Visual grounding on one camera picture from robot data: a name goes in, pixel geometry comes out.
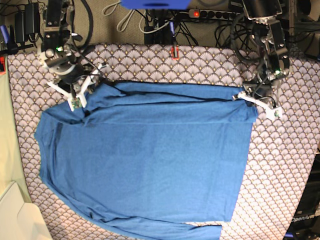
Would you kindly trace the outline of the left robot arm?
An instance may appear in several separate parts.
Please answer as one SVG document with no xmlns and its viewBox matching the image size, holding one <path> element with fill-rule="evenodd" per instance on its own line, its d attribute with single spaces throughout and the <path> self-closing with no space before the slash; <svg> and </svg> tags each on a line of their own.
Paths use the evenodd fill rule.
<svg viewBox="0 0 320 240">
<path fill-rule="evenodd" d="M 253 22 L 251 38 L 261 54 L 256 74 L 245 90 L 255 99 L 266 98 L 273 87 L 290 73 L 289 51 L 281 22 L 278 0 L 244 0 L 244 15 Z"/>
</svg>

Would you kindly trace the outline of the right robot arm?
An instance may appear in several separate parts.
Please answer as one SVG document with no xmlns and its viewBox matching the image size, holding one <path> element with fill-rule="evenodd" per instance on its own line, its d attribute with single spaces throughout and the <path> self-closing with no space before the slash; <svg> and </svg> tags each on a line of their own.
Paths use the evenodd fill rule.
<svg viewBox="0 0 320 240">
<path fill-rule="evenodd" d="M 85 77 L 94 77 L 97 69 L 86 54 L 93 50 L 90 41 L 94 19 L 86 0 L 82 0 L 88 16 L 88 34 L 83 45 L 82 36 L 75 32 L 75 2 L 73 0 L 49 0 L 44 11 L 44 32 L 41 46 L 37 49 L 39 61 L 44 68 L 59 78 L 57 86 L 73 97 L 76 84 Z"/>
</svg>

